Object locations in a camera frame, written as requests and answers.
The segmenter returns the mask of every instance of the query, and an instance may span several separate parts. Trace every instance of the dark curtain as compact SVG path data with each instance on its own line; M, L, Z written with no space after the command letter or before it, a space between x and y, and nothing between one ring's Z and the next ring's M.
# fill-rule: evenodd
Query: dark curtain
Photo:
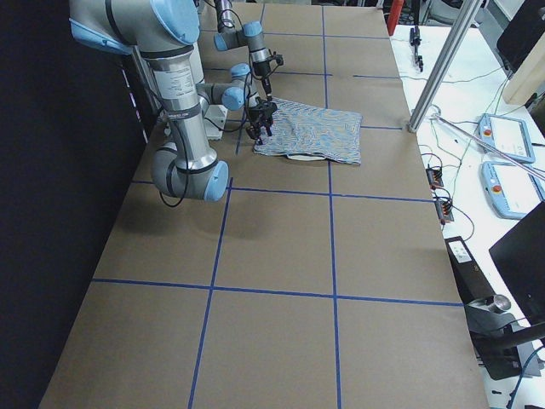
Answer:
M39 404L144 148L68 2L0 5L0 407Z

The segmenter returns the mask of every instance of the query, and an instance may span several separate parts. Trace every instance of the white table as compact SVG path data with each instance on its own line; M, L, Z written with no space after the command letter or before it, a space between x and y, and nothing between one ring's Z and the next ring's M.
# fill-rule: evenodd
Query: white table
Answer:
M421 27L422 44L419 52L424 60L424 71L422 73L413 64L413 48L409 44L410 27L397 26L391 38L393 52L399 68L399 75L403 80L405 96L411 110L414 109L426 84L426 81L417 78L429 77L449 30L449 28L444 27ZM508 116L524 119L530 131L531 140L543 143L541 132L524 107L518 108L517 106L506 104L501 98L499 98L498 102L498 91L503 88L506 81L504 71L499 68L499 63L479 30L470 29L450 66L450 70L445 77L445 83L439 89L433 104L440 107L444 118L453 122L477 122L484 112L504 114L514 110ZM489 72L493 73L471 82L457 82L475 78ZM473 133L476 124L460 124L459 126ZM463 135L457 134L447 125L435 122L434 127L439 145L444 150L460 158L463 155L468 139ZM421 144L422 153L429 153L430 149L428 147L431 147L432 152L440 156L445 165L458 165L457 159L439 149L428 118L418 130L417 137L419 144ZM536 153L536 163L534 165L537 168L545 168L545 148L535 147L534 151ZM429 159L430 156L424 156L424 164L427 164ZM485 190L479 179L480 164L486 160L498 160L498 157L484 154L477 144L473 142L463 159L457 177L454 204L468 213L473 219L475 232L473 237L467 241L467 245L485 273L490 285L496 293L505 294L513 300L508 288L497 272L488 250L517 221L499 218L487 201ZM437 164L437 161L432 159L431 164ZM455 167L444 169L443 180L445 187L450 193L454 191L455 176ZM443 232L445 238L457 235L463 238L468 237L472 230L469 221L456 210L454 210L454 217L455 222L448 223L445 226ZM516 304L514 304L511 313L513 313L515 318L524 316ZM527 325L527 322L521 320L520 324ZM508 394L513 390L517 378L513 377L502 381L494 381L488 376L486 370L483 370L483 376L490 406L505 407L509 399ZM494 395L491 393L492 390L502 391L502 395ZM542 377L525 378L523 380L513 408L522 409L524 408L524 404L545 406L545 372L542 372Z

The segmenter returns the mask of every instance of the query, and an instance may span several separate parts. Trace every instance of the black bracket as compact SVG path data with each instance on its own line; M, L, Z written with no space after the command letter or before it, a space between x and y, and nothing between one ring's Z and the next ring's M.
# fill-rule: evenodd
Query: black bracket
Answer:
M248 136L261 145L261 127L265 128L267 135L272 136L271 127L273 126L273 114L278 110L277 105L272 101L264 101L257 98L257 105L248 108L250 126L246 130Z
M415 25L410 29L410 45L415 48L413 55L415 57L415 64L420 69L420 72L424 71L424 60L422 59L422 56L418 54L418 47L421 42L420 29L418 28L418 25Z

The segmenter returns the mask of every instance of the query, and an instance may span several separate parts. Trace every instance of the black monitor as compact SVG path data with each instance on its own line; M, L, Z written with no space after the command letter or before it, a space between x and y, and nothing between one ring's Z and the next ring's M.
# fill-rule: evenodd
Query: black monitor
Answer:
M497 40L497 49L516 72L545 32L545 0L526 0Z
M545 202L499 239L490 255L528 321L532 325L544 322Z

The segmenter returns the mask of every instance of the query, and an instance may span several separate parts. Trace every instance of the wrinkled fabric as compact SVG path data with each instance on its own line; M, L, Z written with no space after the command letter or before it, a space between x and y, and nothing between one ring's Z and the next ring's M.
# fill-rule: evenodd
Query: wrinkled fabric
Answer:
M254 151L262 155L310 155L343 164L361 164L359 113L311 107L275 98L272 136L261 132L262 145Z

